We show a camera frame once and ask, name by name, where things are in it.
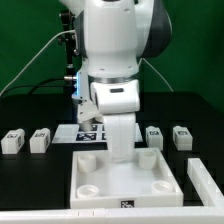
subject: black cable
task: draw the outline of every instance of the black cable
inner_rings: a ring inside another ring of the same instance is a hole
[[[44,80],[40,83],[38,83],[37,85],[35,85],[29,92],[28,94],[31,95],[33,94],[38,88],[40,88],[40,86],[43,86],[47,83],[50,83],[50,82],[55,82],[55,81],[63,81],[64,79],[63,78],[51,78],[51,79],[47,79],[47,80]]]
[[[5,96],[8,92],[11,92],[12,90],[15,90],[15,89],[19,89],[19,88],[63,88],[65,87],[65,85],[63,86],[43,86],[43,85],[24,85],[24,86],[15,86],[15,87],[12,87],[10,89],[7,89],[1,96],[1,98],[3,98],[3,96]]]

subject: black table surface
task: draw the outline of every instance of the black table surface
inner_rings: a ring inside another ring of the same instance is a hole
[[[200,158],[224,192],[224,117],[195,93],[144,93],[136,118],[143,138],[145,128],[159,127],[163,155],[184,193],[184,205],[202,205],[187,175],[188,158]],[[36,129],[76,123],[76,109],[64,95],[15,95],[0,100],[0,138],[9,130],[25,130],[25,145],[17,155],[0,150],[0,210],[69,208],[72,152],[106,149],[104,143],[51,144],[45,154],[31,154],[29,139]],[[193,150],[178,152],[173,127],[189,129]],[[136,147],[146,147],[145,143]]]

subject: white cable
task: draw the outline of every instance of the white cable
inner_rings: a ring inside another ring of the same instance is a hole
[[[51,42],[53,42],[53,40],[55,38],[57,38],[58,36],[65,34],[65,33],[75,33],[75,39],[76,39],[76,46],[78,48],[78,41],[77,41],[77,34],[75,30],[69,30],[69,31],[64,31],[61,33],[58,33],[57,35],[55,35],[54,37],[52,37],[47,44],[31,59],[31,61],[20,71],[20,73],[8,84],[6,85],[6,87],[0,92],[0,98],[2,96],[2,94],[8,89],[9,86],[11,86],[26,70],[27,68],[37,59],[37,57],[51,44]]]
[[[166,79],[162,76],[161,73],[159,73],[159,71],[157,71],[145,58],[142,58],[142,60],[165,82],[165,84],[168,86],[168,88],[170,89],[171,92],[174,92],[173,88],[171,87],[171,85],[166,81]]]
[[[139,62],[138,62],[138,68],[140,68],[141,64],[142,64],[143,58],[140,58]]]

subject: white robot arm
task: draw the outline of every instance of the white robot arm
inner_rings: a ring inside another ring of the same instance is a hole
[[[86,58],[82,77],[88,77],[81,85],[90,85],[85,100],[92,109],[83,111],[85,102],[79,106],[79,123],[102,114],[111,157],[126,160],[134,151],[135,112],[140,108],[136,58],[157,56],[166,48],[169,17],[161,0],[61,1],[77,13],[78,50]]]

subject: small white block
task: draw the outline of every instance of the small white block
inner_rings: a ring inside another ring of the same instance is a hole
[[[193,137],[186,127],[176,126],[173,128],[173,141],[178,151],[191,151]]]
[[[36,130],[30,139],[30,152],[45,153],[50,142],[51,133],[49,129]]]
[[[163,151],[163,135],[159,128],[149,126],[146,128],[146,142],[150,148],[159,148]]]
[[[23,129],[12,130],[2,139],[3,154],[17,154],[23,146],[25,132]]]

